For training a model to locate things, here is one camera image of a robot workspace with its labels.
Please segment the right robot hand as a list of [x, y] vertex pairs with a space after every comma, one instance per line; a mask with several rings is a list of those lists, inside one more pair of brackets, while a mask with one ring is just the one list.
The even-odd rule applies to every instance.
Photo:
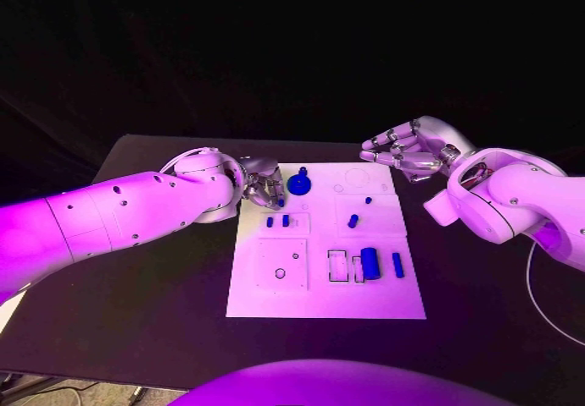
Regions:
[[450, 123], [421, 116], [362, 143], [361, 160], [394, 167], [418, 183], [436, 174], [450, 177], [476, 150]]

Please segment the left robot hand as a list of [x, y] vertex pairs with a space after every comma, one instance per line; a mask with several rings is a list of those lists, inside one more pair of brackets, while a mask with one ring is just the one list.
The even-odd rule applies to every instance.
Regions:
[[243, 197], [257, 206], [279, 211], [286, 204], [284, 183], [279, 161], [270, 157], [240, 159], [245, 170], [245, 189]]

